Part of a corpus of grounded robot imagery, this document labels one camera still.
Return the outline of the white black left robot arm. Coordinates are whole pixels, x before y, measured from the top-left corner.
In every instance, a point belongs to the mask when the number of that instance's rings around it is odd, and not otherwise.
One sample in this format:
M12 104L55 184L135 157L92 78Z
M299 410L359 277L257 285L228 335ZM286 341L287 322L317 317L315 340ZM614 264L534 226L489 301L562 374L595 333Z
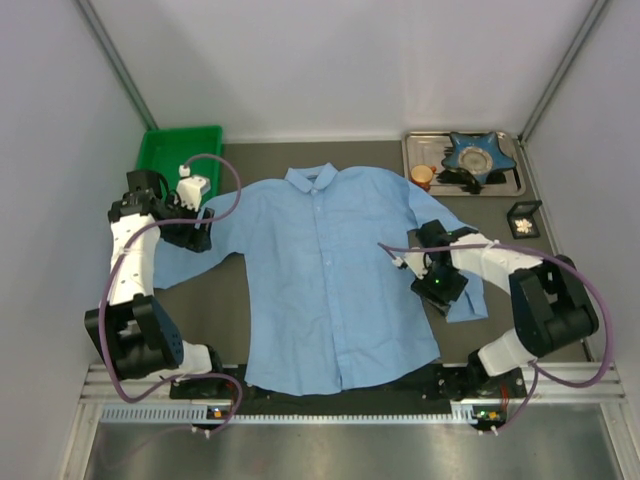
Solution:
M221 361L207 345L190 344L154 296L154 257L160 241L191 253L211 248L211 226L194 225L214 212L201 206L209 179L184 168L174 189L152 170L131 171L128 190L112 203L111 274L105 300L84 317L85 329L119 381L150 375L219 373Z

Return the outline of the light blue button shirt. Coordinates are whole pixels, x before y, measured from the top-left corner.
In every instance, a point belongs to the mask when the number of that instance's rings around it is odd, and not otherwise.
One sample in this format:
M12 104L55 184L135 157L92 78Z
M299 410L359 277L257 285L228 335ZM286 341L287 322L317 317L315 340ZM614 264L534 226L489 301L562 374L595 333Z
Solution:
M387 246L430 221L460 220L382 168L289 169L217 196L212 246L194 253L160 241L154 284L166 289L245 260L250 303L246 381L289 395L335 394L394 381L440 356L411 272Z

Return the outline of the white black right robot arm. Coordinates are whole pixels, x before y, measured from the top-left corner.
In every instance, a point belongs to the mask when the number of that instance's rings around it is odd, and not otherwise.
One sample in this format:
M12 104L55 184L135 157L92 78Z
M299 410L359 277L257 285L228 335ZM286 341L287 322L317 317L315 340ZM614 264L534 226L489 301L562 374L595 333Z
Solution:
M514 326L472 352L467 382L481 389L493 379L538 360L599 329L584 283L567 257L544 258L503 248L470 227L446 230L439 221L422 225L421 243L398 266L415 275L412 291L451 313L475 275L509 295Z

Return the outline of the gold brooch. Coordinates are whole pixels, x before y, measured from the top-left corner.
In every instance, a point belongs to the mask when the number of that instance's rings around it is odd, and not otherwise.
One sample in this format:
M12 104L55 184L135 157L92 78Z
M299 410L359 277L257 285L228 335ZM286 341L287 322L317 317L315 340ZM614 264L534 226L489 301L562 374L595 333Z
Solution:
M514 224L516 226L516 231L522 235L530 234L534 230L534 225L527 218L516 219Z

